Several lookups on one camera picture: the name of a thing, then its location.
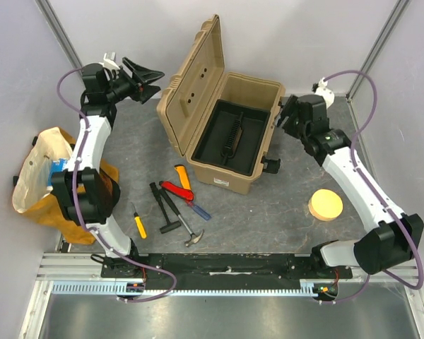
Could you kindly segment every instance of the gray wall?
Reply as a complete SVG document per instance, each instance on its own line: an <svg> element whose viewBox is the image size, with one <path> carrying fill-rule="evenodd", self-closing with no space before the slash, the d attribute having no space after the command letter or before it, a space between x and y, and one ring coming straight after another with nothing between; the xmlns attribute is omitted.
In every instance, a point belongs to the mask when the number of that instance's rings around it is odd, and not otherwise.
<svg viewBox="0 0 424 339"><path fill-rule="evenodd" d="M70 68L34 1L0 1L0 339L17 338L42 253L54 248L54 230L13 212L12 176L39 131L76 135L78 120L55 93ZM79 78L64 92L78 102Z"/></svg>
<svg viewBox="0 0 424 339"><path fill-rule="evenodd" d="M379 106L363 139L376 176L398 205L424 220L424 0L408 6L370 75ZM372 105L368 85L354 105L361 124ZM419 249L424 261L424 233Z"/></svg>
<svg viewBox="0 0 424 339"><path fill-rule="evenodd" d="M308 93L321 77L360 68L395 0L50 0L84 64L104 51L170 76L201 24L221 17L226 69ZM334 81L344 93L352 78Z"/></svg>

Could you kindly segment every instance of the case lid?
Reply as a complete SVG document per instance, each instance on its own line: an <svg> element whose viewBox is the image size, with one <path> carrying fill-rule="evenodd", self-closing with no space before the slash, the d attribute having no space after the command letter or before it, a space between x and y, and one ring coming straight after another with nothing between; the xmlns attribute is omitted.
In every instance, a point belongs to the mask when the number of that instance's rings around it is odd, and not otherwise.
<svg viewBox="0 0 424 339"><path fill-rule="evenodd" d="M184 156L225 69L220 19L201 26L179 71L162 92L157 112L174 149Z"/></svg>

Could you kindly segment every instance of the yellow round object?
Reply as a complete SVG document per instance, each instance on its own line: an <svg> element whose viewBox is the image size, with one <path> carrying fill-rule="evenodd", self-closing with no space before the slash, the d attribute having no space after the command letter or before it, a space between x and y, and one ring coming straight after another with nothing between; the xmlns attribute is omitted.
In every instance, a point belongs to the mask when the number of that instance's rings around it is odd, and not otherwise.
<svg viewBox="0 0 424 339"><path fill-rule="evenodd" d="M308 203L310 212L317 219L332 221L336 219L343 209L341 198L329 189L316 191Z"/></svg>

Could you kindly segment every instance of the tan hard case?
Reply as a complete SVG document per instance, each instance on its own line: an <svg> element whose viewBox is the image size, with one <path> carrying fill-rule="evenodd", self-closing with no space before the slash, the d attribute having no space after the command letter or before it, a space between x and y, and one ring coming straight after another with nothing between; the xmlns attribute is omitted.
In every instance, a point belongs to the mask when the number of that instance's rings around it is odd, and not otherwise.
<svg viewBox="0 0 424 339"><path fill-rule="evenodd" d="M214 15L196 34L190 53L162 92L157 112L172 147L186 157L200 182L247 194L264 169L262 159L269 149L280 109L278 103L285 88L275 81L224 73L224 69L220 19ZM270 111L257 161L249 176L192 159L217 100Z"/></svg>

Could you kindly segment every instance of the orange bag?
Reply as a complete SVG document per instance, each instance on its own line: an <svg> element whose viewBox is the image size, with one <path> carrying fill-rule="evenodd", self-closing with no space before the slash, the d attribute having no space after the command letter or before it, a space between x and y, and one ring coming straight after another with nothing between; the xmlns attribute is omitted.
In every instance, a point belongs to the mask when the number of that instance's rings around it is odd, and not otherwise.
<svg viewBox="0 0 424 339"><path fill-rule="evenodd" d="M21 215L41 225L55 227L71 244L92 244L93 235L82 230L75 222L65 220L57 198L47 189L50 165L53 160L69 159L72 154L70 144L76 140L67 132L54 127L40 133L36 144L25 159L13 192L13 207ZM119 171L116 167L100 162L102 177L118 182Z"/></svg>

